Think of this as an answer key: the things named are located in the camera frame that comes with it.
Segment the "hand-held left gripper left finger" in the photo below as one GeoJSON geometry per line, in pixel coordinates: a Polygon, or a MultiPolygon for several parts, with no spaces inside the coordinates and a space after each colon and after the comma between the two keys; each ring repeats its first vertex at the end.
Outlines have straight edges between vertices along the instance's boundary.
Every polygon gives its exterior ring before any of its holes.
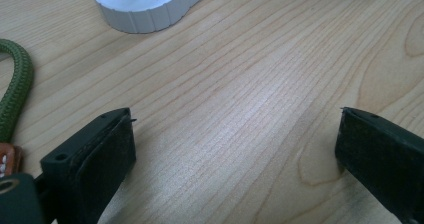
{"type": "Polygon", "coordinates": [[[97,224],[136,162],[128,108],[104,113],[41,159],[59,224],[97,224]]]}

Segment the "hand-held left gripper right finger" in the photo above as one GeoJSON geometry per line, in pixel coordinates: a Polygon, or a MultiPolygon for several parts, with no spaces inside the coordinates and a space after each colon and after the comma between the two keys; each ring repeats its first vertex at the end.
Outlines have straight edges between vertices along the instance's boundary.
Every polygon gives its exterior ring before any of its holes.
{"type": "Polygon", "coordinates": [[[424,139],[363,110],[342,111],[335,156],[402,224],[424,224],[424,139]]]}

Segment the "white key stand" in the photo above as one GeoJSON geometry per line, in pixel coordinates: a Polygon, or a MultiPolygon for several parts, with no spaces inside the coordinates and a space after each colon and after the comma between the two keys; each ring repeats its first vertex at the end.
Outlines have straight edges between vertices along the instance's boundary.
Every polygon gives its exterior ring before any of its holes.
{"type": "Polygon", "coordinates": [[[105,22],[125,33],[146,34],[177,23],[200,0],[94,0],[105,22]]]}

